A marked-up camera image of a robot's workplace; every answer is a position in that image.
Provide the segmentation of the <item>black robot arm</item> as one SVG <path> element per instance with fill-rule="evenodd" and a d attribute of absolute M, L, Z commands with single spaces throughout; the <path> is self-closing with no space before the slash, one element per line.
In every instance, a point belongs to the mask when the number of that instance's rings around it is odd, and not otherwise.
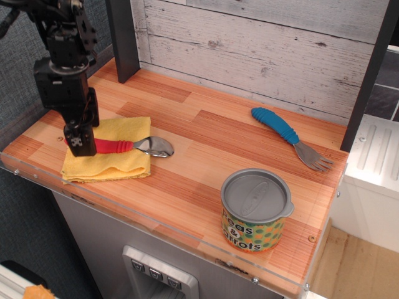
<path fill-rule="evenodd" d="M 25 12 L 36 25 L 49 53 L 34 64 L 34 78 L 43 106 L 64 119 L 65 142 L 74 156 L 93 156 L 93 128 L 99 125 L 95 90 L 87 69 L 96 63 L 96 30 L 83 1 L 1 1 L 11 8 L 1 22 L 1 35 Z"/>

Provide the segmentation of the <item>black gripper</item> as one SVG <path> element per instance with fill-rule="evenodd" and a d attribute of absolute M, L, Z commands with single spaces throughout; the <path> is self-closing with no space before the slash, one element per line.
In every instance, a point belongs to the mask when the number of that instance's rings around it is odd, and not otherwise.
<path fill-rule="evenodd" d="M 64 69 L 46 57 L 35 61 L 34 78 L 42 104 L 60 113 L 64 135 L 75 157 L 97 153 L 93 128 L 99 126 L 99 108 L 85 69 Z"/>

